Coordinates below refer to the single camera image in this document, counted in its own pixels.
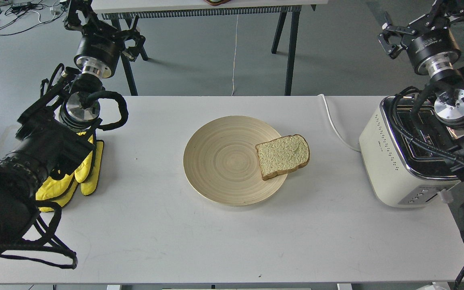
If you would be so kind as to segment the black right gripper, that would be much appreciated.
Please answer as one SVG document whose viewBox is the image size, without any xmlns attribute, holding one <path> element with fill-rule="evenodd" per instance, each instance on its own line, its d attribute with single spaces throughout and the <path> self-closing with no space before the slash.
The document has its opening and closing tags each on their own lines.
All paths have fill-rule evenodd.
<svg viewBox="0 0 464 290">
<path fill-rule="evenodd" d="M 435 0 L 429 13 L 406 26 L 394 25 L 388 13 L 384 19 L 379 43 L 391 59 L 405 51 L 418 75 L 453 70 L 461 51 L 450 26 L 464 21 L 464 0 Z"/>
</svg>

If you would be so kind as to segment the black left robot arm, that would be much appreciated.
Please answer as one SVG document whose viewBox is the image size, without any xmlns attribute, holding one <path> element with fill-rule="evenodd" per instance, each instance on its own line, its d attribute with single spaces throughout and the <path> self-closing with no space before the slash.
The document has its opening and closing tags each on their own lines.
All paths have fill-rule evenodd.
<svg viewBox="0 0 464 290">
<path fill-rule="evenodd" d="M 50 252 L 70 258 L 70 264 L 29 260 L 76 268 L 76 252 L 56 235 L 60 205 L 38 201 L 35 195 L 48 178 L 61 180 L 96 154 L 96 144 L 89 140 L 96 130 L 115 130 L 127 123 L 124 97 L 105 90 L 102 79 L 114 75 L 120 59 L 135 61 L 142 55 L 145 37 L 137 30 L 138 19 L 135 16 L 130 28 L 122 31 L 100 20 L 90 0 L 68 1 L 64 27 L 82 36 L 76 67 L 59 64 L 57 82 L 43 82 L 39 99 L 18 118 L 19 145 L 0 160 L 0 258 L 27 259 L 6 251 Z"/>
</svg>

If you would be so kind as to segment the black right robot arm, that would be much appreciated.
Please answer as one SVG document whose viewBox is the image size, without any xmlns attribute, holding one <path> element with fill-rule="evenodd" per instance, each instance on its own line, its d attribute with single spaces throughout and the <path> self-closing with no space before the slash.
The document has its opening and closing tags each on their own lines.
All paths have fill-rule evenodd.
<svg viewBox="0 0 464 290">
<path fill-rule="evenodd" d="M 407 143 L 441 158 L 449 172 L 464 181 L 464 66 L 453 66 L 462 50 L 450 30 L 460 22 L 464 22 L 464 0 L 435 0 L 428 13 L 405 26 L 395 25 L 389 13 L 384 12 L 378 39 L 391 59 L 405 51 L 414 73 L 430 77 L 422 90 L 409 86 L 393 97 L 389 105 L 390 127 Z M 439 145 L 407 130 L 398 119 L 398 103 L 410 93 L 416 94 L 408 113 L 411 123 L 418 132 L 437 132 Z M 464 243 L 464 202 L 458 208 L 458 218 Z M 454 288 L 462 283 L 464 266 Z"/>
</svg>

